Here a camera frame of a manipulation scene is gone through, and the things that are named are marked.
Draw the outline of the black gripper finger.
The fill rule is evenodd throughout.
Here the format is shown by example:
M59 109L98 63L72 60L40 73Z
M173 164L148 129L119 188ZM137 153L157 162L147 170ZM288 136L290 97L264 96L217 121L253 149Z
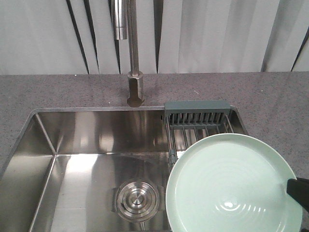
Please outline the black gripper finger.
M289 179L286 192L309 212L309 180L304 178Z

